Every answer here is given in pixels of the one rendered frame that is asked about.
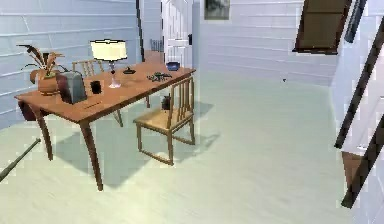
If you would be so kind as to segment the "potted plant in brown pot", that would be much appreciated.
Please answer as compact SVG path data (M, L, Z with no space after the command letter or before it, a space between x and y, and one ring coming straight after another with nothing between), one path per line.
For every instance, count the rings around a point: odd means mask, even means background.
M32 84L37 85L37 90L44 96L55 95L59 92L56 76L60 73L59 65L56 63L58 57L63 54L57 52L41 52L38 48L20 44L25 47L28 55L34 60L33 63L25 65L25 68L34 66L35 69L30 72L29 78Z

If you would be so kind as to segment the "dark framed wall picture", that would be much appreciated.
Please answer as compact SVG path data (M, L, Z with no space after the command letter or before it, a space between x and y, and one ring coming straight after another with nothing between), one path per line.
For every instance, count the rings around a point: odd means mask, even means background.
M230 0L204 0L205 20L228 20Z

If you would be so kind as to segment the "white room door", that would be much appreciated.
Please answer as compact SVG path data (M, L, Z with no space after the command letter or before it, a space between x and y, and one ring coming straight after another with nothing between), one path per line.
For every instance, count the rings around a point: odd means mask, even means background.
M192 5L193 0L162 0L166 63L178 62L181 67L192 67Z

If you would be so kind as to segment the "brown wooden table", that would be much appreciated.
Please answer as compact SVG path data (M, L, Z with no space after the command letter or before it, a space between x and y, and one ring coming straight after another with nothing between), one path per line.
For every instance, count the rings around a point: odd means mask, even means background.
M122 69L116 71L116 80L121 84L120 88L109 88L111 76L108 72L85 77L84 86L87 88L87 99L76 104L63 102L59 94L44 96L37 90L16 96L16 99L25 102L35 115L44 138L49 160L53 159L52 143L42 112L56 115L80 126L99 191L103 190L103 182L90 123L136 101L149 97L153 93L190 77L195 72L193 68L183 67L180 67L177 71L168 71L164 64L153 63L140 63L134 65L133 69L136 70L136 73L133 75L123 74ZM170 74L171 78L160 82L148 80L147 77L155 72ZM100 82L100 94L92 93L90 86L92 81ZM88 105L98 102L101 102L101 104L89 109L83 109Z

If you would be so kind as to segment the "grey baseball bat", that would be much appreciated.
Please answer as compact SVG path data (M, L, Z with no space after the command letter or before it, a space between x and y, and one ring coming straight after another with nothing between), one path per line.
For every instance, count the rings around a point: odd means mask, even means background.
M36 138L35 141L13 162L11 162L6 168L0 172L0 183L9 175L9 173L18 165L18 163L37 145L41 142L40 138Z

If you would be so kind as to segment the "white shade table lamp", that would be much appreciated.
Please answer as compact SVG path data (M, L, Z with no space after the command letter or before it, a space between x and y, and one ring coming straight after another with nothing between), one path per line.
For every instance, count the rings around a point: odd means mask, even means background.
M120 88L121 84L116 80L115 62L127 58L126 42L124 40L93 40L90 42L93 58L107 61L111 69L110 88Z

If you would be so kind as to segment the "dark green small object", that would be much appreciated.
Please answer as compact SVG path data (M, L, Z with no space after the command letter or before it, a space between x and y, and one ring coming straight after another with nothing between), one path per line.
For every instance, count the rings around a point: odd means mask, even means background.
M171 78L170 74L167 73L161 73L161 72L155 72L152 75L149 75L147 77L148 80L151 80L152 82L160 82L160 81L165 81L167 78Z

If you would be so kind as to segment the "brown framed window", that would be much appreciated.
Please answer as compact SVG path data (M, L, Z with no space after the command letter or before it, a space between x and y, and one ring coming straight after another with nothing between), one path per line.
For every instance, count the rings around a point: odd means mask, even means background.
M293 52L336 55L352 0L304 0Z

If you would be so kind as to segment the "light wooden chair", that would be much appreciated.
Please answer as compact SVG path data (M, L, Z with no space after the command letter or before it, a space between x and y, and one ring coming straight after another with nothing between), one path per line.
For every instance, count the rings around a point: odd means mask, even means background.
M72 69L80 72L85 77L94 76L97 72L103 72L104 68L102 62L96 59L74 61Z
M158 108L145 113L134 120L136 125L138 151L150 156L151 158L163 162L167 165L174 165L173 141L194 145L195 126L194 126L194 96L195 87L192 77L185 78L170 87L167 96L169 109ZM190 138L176 136L175 133L188 125ZM148 129L164 135L167 139L168 157L164 158L151 153L143 148L142 129Z

